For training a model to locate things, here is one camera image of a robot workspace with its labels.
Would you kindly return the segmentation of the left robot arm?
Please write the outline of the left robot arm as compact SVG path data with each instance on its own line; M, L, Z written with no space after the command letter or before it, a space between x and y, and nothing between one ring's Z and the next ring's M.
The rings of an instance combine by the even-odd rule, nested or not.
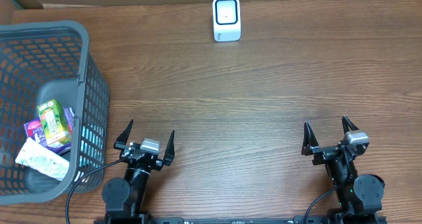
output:
M99 223L151 224L154 218L141 207L152 171L161 171L170 166L175 158L174 136L172 132L163 158L159 158L160 143L145 138L141 143L128 142L133 126L131 121L116 138L113 148L120 151L119 158L127 164L124 176L110 179L102 190L105 202L105 216Z

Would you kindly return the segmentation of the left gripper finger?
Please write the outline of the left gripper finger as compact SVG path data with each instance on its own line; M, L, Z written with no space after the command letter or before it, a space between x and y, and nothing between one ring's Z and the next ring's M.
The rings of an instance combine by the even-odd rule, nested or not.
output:
M129 139L129 135L131 133L132 126L133 126L133 120L131 119L131 121L127 125L126 129L115 140L115 142L117 144L123 144L123 145L127 144L127 140Z
M172 161L175 158L174 136L175 136L175 131L173 130L169 137L165 154L164 154L163 164L166 166L170 166Z

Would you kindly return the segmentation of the purple sanitary pad pack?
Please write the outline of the purple sanitary pad pack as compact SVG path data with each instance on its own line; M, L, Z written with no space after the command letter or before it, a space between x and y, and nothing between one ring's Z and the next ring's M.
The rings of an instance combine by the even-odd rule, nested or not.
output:
M73 133L73 126L74 126L74 121L73 121L73 117L74 117L74 112L73 109L71 107L64 107L63 108L64 112L65 112L65 117L67 120L67 124L68 124L68 128L70 130L70 133ZM45 138L45 133L42 129L42 124L40 122L40 119L34 119L30 122L27 122L24 124L24 130L25 133L27 135L28 138L33 139L34 141L36 141L37 143L39 143L40 145L42 145L45 148L48 148L49 150L55 152L56 154L64 154L66 152L68 152L71 149L71 143L67 143L65 145L56 142L52 145L48 145L46 142L46 138Z

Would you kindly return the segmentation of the green drink carton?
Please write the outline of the green drink carton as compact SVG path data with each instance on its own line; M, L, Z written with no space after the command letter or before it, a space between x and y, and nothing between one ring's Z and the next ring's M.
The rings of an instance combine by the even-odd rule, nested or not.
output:
M37 106L37 112L50 148L62 148L71 141L71 130L63 106L51 99Z

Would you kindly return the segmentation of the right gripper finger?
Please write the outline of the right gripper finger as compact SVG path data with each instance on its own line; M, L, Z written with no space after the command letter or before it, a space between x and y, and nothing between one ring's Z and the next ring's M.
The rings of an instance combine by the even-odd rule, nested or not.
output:
M355 126L350 121L350 119L345 115L342 117L342 127L343 127L344 134L346 134L347 132L350 132L350 131L359 130L359 128L357 126Z
M304 123L304 138L301 148L302 155L313 155L314 151L319 149L319 144L308 122Z

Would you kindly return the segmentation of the white cosmetic tube gold cap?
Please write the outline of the white cosmetic tube gold cap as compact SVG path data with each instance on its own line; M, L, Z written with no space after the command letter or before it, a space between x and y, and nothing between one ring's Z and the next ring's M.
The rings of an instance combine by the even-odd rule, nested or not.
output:
M69 170L69 162L65 158L43 147L32 138L26 139L15 162L58 181L62 181Z

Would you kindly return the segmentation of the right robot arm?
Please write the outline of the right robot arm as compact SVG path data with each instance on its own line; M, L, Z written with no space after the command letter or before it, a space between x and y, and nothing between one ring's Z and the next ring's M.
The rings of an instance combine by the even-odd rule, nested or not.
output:
M310 124L304 123L301 154L313 156L313 165L325 166L333 187L316 198L297 220L299 223L386 223L385 216L377 215L382 209L385 182L374 174L360 175L353 162L369 147L369 137L346 116L342 117L342 128L344 137L336 145L321 148ZM329 209L325 216L311 216L312 208L333 192L340 207Z

